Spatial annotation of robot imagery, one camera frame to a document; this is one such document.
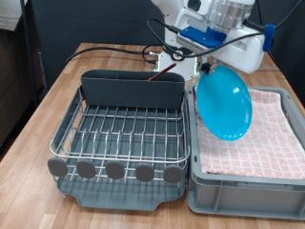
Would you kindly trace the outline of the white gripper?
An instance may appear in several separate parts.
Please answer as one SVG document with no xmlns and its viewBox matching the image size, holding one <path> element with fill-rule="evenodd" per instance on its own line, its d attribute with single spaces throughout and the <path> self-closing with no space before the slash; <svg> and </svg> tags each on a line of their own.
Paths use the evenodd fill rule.
<svg viewBox="0 0 305 229">
<path fill-rule="evenodd" d="M 214 50 L 199 43 L 203 32 L 208 28 L 207 20 L 191 10 L 182 10 L 176 19 L 175 26 L 180 29 L 176 42 L 196 54 L 212 56 L 244 73 L 255 72 L 261 64 L 264 52 L 264 35 L 247 27 L 230 29 L 226 42 L 234 40 L 220 49 Z M 212 65 L 206 62 L 201 65 L 203 73 L 210 73 Z"/>
</svg>

